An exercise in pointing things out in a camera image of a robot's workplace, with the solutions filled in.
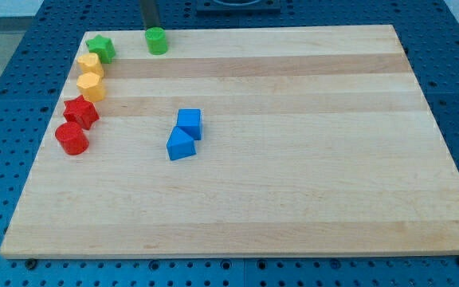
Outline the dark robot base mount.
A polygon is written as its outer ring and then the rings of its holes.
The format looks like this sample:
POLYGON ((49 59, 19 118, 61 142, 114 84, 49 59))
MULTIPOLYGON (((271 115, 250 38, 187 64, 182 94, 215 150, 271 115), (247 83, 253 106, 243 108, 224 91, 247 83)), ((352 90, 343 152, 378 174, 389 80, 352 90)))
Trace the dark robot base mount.
POLYGON ((281 11, 281 0, 197 0, 196 14, 245 14, 281 11))

